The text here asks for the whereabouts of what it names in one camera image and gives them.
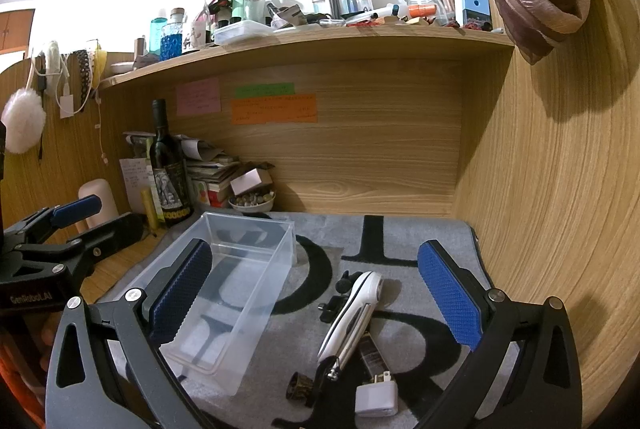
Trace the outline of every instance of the green sticky note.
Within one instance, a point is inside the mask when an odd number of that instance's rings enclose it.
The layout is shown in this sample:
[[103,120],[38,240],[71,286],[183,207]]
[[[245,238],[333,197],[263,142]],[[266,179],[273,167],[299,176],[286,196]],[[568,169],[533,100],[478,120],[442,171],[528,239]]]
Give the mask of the green sticky note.
[[280,94],[296,94],[293,82],[279,84],[251,84],[236,88],[236,98],[251,98],[253,96],[278,96]]

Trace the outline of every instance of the wooden shelf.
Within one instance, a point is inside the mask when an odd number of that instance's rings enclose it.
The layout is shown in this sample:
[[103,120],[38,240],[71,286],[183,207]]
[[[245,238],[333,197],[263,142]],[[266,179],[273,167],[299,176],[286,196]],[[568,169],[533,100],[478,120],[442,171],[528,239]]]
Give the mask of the wooden shelf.
[[512,49],[513,43],[505,34],[418,25],[281,32],[229,46],[207,48],[135,72],[111,76],[100,83],[100,89],[124,82],[197,80],[238,70],[326,60],[466,60]]

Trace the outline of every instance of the small bowl of beads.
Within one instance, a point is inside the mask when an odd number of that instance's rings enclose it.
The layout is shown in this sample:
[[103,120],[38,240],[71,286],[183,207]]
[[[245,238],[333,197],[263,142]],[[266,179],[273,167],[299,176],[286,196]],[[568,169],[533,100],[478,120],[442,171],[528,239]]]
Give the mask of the small bowl of beads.
[[240,212],[269,212],[275,197],[274,190],[255,189],[229,198],[229,204]]

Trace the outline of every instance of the pink box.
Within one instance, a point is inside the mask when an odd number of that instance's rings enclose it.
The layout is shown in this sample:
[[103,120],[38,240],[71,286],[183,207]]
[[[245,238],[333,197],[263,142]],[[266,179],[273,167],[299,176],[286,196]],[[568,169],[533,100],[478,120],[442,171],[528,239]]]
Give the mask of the pink box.
[[269,171],[265,169],[253,169],[231,180],[231,188],[234,190],[234,194],[239,196],[249,190],[268,185],[272,182]]

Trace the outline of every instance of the silver screw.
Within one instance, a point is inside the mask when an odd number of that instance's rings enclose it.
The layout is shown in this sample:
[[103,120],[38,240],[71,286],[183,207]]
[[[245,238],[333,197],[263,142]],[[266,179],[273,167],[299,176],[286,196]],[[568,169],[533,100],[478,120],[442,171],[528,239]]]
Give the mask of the silver screw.
[[504,301],[504,298],[506,297],[504,292],[502,290],[498,290],[498,288],[491,288],[491,290],[489,290],[488,295],[489,295],[489,298],[494,303],[501,303],[502,301]]
[[338,370],[335,369],[335,367],[332,367],[332,369],[326,374],[326,376],[332,382],[335,382],[340,378],[340,375],[338,375]]
[[71,297],[67,302],[66,302],[66,307],[70,308],[71,310],[73,310],[74,308],[78,308],[78,306],[82,303],[82,299],[79,298],[77,295],[74,297]]
[[564,306],[564,304],[562,304],[561,299],[551,296],[549,297],[549,306],[551,306],[555,310],[562,310],[562,307]]
[[133,301],[137,301],[142,297],[142,290],[140,288],[132,288],[126,294],[124,294],[124,298],[132,303]]

